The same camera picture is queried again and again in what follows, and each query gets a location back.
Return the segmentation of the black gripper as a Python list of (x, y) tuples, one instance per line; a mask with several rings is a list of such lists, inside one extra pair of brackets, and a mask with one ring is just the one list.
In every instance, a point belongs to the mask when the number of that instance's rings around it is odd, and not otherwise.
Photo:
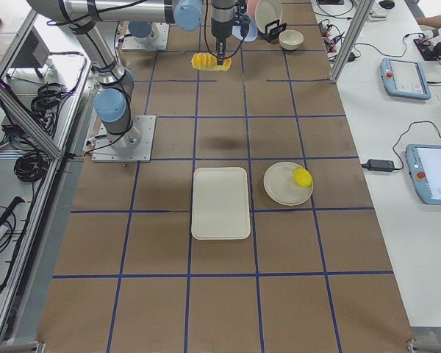
[(211, 20), (211, 34), (216, 39), (217, 65), (221, 65), (221, 61), (225, 60), (226, 40), (232, 35), (232, 20), (227, 22)]

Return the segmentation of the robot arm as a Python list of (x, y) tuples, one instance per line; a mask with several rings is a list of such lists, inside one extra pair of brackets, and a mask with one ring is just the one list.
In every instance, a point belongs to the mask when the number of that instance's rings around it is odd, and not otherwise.
[(96, 24), (157, 22), (193, 31), (200, 27), (205, 14), (202, 1), (30, 1), (29, 6), (48, 18), (50, 25), (68, 27), (93, 64), (103, 89), (95, 98), (94, 108), (107, 131), (107, 146), (136, 146), (141, 134), (130, 109), (134, 79), (118, 62)]
[(136, 38), (155, 38), (159, 35), (157, 26), (149, 21), (131, 21), (128, 25), (131, 35)]

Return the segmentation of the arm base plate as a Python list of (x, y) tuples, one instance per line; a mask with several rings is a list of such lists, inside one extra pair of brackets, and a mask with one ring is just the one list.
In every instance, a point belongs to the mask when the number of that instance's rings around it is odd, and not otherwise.
[(159, 35), (155, 38), (136, 38), (129, 33), (127, 28), (123, 38), (123, 51), (165, 51), (168, 44), (169, 25), (152, 22), (157, 26)]
[(156, 119), (155, 115), (133, 115), (132, 128), (122, 137), (108, 134), (104, 124), (100, 123), (98, 133), (104, 137), (96, 141), (92, 161), (95, 163), (149, 163)]

